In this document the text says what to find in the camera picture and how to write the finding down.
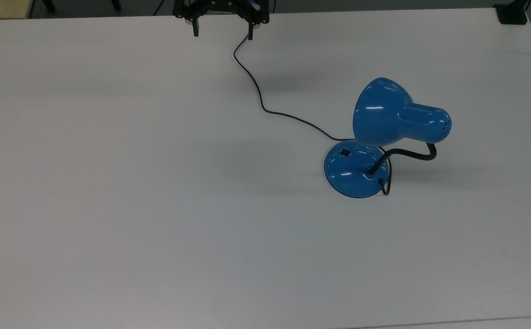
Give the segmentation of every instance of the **black cable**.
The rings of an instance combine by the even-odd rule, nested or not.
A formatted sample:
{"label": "black cable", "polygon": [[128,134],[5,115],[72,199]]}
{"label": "black cable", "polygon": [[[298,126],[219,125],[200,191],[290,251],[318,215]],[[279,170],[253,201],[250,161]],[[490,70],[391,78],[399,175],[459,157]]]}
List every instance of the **black cable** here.
{"label": "black cable", "polygon": [[316,126],[315,124],[313,123],[309,123],[308,121],[304,120],[304,119],[301,119],[301,118],[298,118],[298,117],[295,117],[293,115],[289,115],[289,114],[286,114],[286,113],[282,113],[282,112],[274,112],[274,111],[270,111],[268,110],[265,106],[264,106],[264,101],[263,101],[263,98],[261,97],[261,90],[260,90],[260,86],[257,84],[257,81],[255,80],[255,78],[253,77],[253,75],[251,74],[251,72],[249,72],[249,70],[241,63],[239,62],[239,59],[237,58],[237,51],[239,50],[239,48],[241,48],[241,46],[245,43],[245,41],[247,40],[247,36],[245,36],[245,38],[243,39],[243,41],[241,41],[241,43],[239,43],[239,45],[237,46],[237,48],[235,48],[234,52],[233,52],[233,57],[235,59],[235,62],[237,62],[239,64],[239,66],[242,67],[242,69],[244,69],[244,71],[249,75],[249,77],[251,78],[251,80],[253,81],[253,84],[255,85],[255,87],[257,88],[257,94],[258,96],[260,97],[260,104],[261,104],[261,108],[262,110],[266,111],[267,113],[269,114],[276,114],[276,115],[281,115],[283,117],[288,117],[288,118],[291,118],[291,119],[295,119],[295,120],[298,120],[302,123],[305,123],[307,125],[309,125],[310,127],[313,127],[315,129],[317,129],[318,131],[320,131],[321,133],[323,133],[326,137],[332,139],[332,140],[337,140],[338,142],[341,142],[343,140],[349,140],[349,139],[352,139],[352,138],[335,138],[335,137],[332,137],[330,136],[326,131],[320,129],[318,126]]}
{"label": "black cable", "polygon": [[156,11],[154,12],[154,15],[152,16],[155,16],[158,12],[159,12],[159,9],[162,8],[162,5],[164,4],[164,0],[162,0],[161,2],[159,2],[159,5],[158,5],[158,8],[156,8]]}
{"label": "black cable", "polygon": [[[383,152],[383,154],[385,154],[384,148],[380,146],[379,149],[381,150],[381,152]],[[384,183],[383,179],[381,178],[377,180],[379,184],[381,185],[381,191],[383,192],[383,195],[385,196],[388,195],[389,190],[391,190],[391,159],[390,158],[387,158],[387,164],[388,164],[387,182]]]}
{"label": "black cable", "polygon": [[387,152],[385,152],[379,160],[377,160],[376,164],[373,165],[371,169],[369,169],[370,174],[374,174],[379,167],[387,160],[390,156],[393,154],[401,154],[405,156],[409,156],[410,158],[418,159],[418,160],[424,160],[424,161],[430,161],[433,160],[436,157],[436,147],[434,144],[426,143],[428,145],[428,150],[430,150],[430,154],[419,154],[416,152],[412,152],[409,150],[402,150],[402,149],[391,149]]}

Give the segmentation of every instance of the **desk lamp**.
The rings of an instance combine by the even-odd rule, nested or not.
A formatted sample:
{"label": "desk lamp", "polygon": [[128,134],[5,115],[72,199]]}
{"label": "desk lamp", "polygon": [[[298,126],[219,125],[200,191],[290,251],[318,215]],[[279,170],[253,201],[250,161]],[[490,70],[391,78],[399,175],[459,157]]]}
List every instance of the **desk lamp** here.
{"label": "desk lamp", "polygon": [[[365,87],[355,105],[355,139],[338,143],[326,154],[324,174],[335,190],[345,196],[366,198],[382,189],[387,194],[391,167],[385,162],[389,156],[401,154],[432,160],[436,157],[434,144],[449,135],[450,127],[450,116],[445,110],[416,104],[397,83],[375,79]],[[401,149],[381,152],[381,146],[402,138],[426,143],[430,154]]]}

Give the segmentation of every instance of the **white table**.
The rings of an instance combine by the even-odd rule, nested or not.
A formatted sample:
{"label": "white table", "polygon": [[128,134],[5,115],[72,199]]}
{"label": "white table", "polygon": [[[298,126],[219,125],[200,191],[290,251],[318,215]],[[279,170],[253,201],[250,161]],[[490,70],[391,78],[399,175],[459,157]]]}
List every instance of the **white table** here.
{"label": "white table", "polygon": [[[265,104],[351,137],[389,77],[445,108],[389,196],[261,112],[236,16],[0,21],[0,329],[331,329],[531,316],[531,26],[493,9],[272,15]],[[424,151],[419,142],[396,144]]]}

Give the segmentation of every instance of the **lamp base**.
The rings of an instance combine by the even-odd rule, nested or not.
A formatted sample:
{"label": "lamp base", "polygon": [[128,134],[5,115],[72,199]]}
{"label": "lamp base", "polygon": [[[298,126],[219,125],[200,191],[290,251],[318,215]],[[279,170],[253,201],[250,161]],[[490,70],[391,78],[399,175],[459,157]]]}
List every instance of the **lamp base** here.
{"label": "lamp base", "polygon": [[369,169],[381,158],[378,148],[345,140],[330,149],[324,159],[324,174],[335,190],[351,198],[366,198],[381,191],[380,179],[387,182],[387,163],[373,174]]}

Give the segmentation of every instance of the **blue lamp shade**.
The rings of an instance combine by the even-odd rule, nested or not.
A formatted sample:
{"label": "blue lamp shade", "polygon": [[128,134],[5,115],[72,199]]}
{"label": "blue lamp shade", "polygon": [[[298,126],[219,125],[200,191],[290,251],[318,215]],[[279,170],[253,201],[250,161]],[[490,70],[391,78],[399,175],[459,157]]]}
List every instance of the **blue lamp shade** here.
{"label": "blue lamp shade", "polygon": [[450,115],[441,108],[412,101],[397,83],[378,78],[370,82],[355,105],[353,133],[359,144],[385,146],[407,137],[435,144],[451,128]]}

